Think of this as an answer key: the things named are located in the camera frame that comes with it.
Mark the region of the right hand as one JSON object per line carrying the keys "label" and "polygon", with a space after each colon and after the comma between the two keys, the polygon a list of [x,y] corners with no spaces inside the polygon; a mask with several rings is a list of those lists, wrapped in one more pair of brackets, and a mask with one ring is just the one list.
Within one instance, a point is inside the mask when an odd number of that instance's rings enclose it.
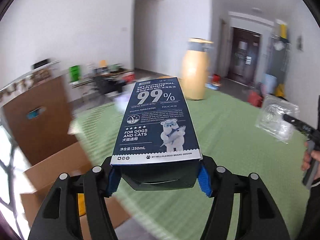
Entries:
{"label": "right hand", "polygon": [[307,169],[309,169],[311,167],[311,159],[319,161],[319,151],[312,150],[310,153],[308,153],[307,148],[308,148],[309,143],[305,142],[304,144],[306,147],[306,151],[304,153],[303,162],[302,162],[302,166],[301,166],[302,171],[306,171]]}

